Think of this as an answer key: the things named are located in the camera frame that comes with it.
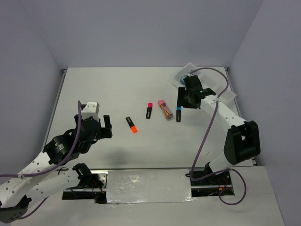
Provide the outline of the blue slime jar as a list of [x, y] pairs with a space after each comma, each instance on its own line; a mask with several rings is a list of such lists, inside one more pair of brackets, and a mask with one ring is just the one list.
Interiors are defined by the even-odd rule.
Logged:
[[189, 70], [189, 74], [198, 74], [198, 69]]
[[182, 75], [182, 76], [180, 77], [180, 84], [185, 85], [184, 80], [185, 80], [187, 77], [189, 77], [189, 75], [187, 75], [187, 74]]

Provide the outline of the blue highlighter marker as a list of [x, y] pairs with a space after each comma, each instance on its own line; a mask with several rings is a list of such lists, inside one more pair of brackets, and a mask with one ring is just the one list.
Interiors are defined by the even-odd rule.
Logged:
[[181, 114], [182, 114], [182, 108], [177, 107], [176, 108], [176, 121], [181, 122]]

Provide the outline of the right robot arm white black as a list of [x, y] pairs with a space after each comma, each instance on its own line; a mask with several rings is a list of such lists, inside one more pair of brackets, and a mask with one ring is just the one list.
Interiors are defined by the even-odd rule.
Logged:
[[205, 181], [215, 184], [220, 180], [222, 170], [261, 153], [259, 128], [256, 122], [246, 121], [230, 110], [212, 89], [203, 88], [198, 76], [186, 76], [183, 81], [184, 87], [178, 88], [176, 121], [181, 121], [182, 107], [200, 109], [212, 117], [204, 138], [214, 122], [226, 132], [223, 151], [205, 165]]

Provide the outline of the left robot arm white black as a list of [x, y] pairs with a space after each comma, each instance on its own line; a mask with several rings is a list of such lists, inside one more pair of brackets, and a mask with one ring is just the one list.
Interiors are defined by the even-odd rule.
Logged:
[[105, 126], [97, 114], [77, 114], [76, 128], [54, 137], [27, 167], [18, 174], [8, 174], [9, 180], [0, 186], [0, 221], [8, 224], [29, 216], [28, 208], [44, 202], [55, 193], [74, 187], [102, 188], [103, 182], [92, 174], [88, 166], [78, 163], [67, 171], [47, 179], [47, 175], [67, 162], [87, 153], [98, 140], [112, 138], [109, 115], [104, 115]]

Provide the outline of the white three-compartment tray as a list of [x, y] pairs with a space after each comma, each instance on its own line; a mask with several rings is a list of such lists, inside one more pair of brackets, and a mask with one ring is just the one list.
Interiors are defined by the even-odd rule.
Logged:
[[[172, 84], [176, 87], [184, 87], [180, 84], [180, 77], [187, 74], [189, 70], [197, 69], [197, 67], [192, 64], [186, 64], [177, 74], [174, 75], [172, 79]], [[198, 78], [203, 86], [203, 88], [211, 88], [217, 95], [220, 94], [226, 88], [226, 80], [218, 72], [214, 70], [205, 69], [198, 71]], [[230, 106], [236, 97], [236, 94], [230, 88], [230, 82], [228, 82], [227, 90], [221, 95], [220, 100], [227, 106]]]

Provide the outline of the pink-capped tube of pens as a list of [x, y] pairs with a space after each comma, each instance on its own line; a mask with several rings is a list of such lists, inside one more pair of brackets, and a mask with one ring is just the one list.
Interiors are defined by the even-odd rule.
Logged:
[[158, 106], [162, 110], [162, 112], [167, 120], [169, 120], [173, 117], [173, 113], [171, 112], [171, 110], [169, 109], [169, 107], [167, 106], [166, 102], [163, 99], [158, 101]]

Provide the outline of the orange highlighter marker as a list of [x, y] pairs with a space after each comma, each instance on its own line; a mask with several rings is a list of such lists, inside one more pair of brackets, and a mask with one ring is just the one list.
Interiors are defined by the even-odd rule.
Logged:
[[136, 126], [134, 125], [132, 119], [130, 117], [126, 117], [126, 121], [127, 121], [128, 125], [129, 125], [131, 131], [133, 133], [136, 133], [138, 130], [137, 130]]

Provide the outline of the pink highlighter marker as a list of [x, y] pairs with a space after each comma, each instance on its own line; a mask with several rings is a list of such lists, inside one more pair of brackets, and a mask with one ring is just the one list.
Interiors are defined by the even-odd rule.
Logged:
[[151, 118], [152, 108], [153, 108], [153, 103], [149, 102], [148, 106], [147, 106], [147, 111], [146, 111], [146, 119], [150, 119]]

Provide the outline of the silver foil sheet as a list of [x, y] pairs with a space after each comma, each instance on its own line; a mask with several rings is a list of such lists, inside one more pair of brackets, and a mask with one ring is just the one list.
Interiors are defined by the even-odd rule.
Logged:
[[108, 172], [110, 204], [175, 203], [192, 199], [187, 169], [113, 170]]

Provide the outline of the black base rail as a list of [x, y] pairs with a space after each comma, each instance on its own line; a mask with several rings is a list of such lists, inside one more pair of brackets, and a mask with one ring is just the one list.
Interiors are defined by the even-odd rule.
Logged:
[[[106, 184], [107, 173], [93, 173], [94, 182], [84, 187], [76, 186], [63, 191], [62, 200], [93, 200], [97, 204], [107, 204]], [[205, 178], [201, 181], [191, 181], [191, 195], [196, 197], [233, 196], [232, 181], [229, 172]]]

